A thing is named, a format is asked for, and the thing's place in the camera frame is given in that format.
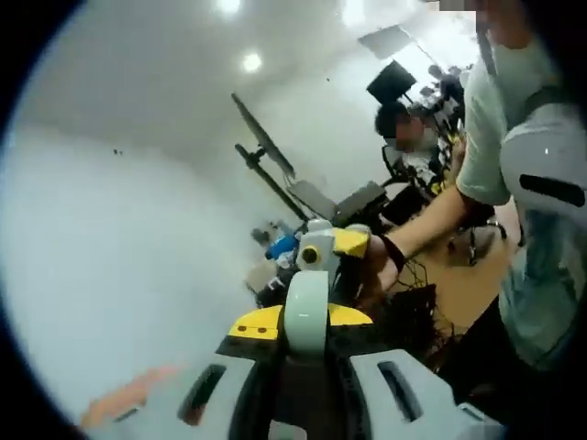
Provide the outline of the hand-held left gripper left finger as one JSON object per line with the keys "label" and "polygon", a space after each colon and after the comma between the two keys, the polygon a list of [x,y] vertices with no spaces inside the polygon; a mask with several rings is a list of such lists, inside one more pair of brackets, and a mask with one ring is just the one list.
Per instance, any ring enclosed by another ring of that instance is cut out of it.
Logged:
{"label": "hand-held left gripper left finger", "polygon": [[286,359],[283,305],[241,316],[217,350],[153,383],[109,419],[112,439],[262,439]]}

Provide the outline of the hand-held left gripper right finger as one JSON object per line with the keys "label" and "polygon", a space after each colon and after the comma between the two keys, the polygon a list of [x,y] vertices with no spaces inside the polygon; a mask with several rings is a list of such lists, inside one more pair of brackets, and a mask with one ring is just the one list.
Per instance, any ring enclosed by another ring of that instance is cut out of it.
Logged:
{"label": "hand-held left gripper right finger", "polygon": [[501,425],[402,349],[388,350],[364,313],[328,306],[327,375],[343,439],[498,439]]}

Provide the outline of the person's right hand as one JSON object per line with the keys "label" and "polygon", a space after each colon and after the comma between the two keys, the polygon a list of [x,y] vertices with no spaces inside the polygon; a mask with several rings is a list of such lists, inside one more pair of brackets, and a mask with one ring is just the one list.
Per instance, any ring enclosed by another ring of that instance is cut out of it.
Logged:
{"label": "person's right hand", "polygon": [[397,281],[399,272],[385,246],[386,237],[371,235],[360,266],[359,305],[367,309],[381,300]]}

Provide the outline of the person's left hand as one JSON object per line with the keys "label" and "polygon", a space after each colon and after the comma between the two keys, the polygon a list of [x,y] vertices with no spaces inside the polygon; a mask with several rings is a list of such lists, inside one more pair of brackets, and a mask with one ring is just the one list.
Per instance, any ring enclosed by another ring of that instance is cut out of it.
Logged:
{"label": "person's left hand", "polygon": [[92,401],[81,418],[82,428],[94,428],[106,419],[114,419],[129,410],[144,406],[150,389],[180,371],[179,367],[152,368],[129,383]]}

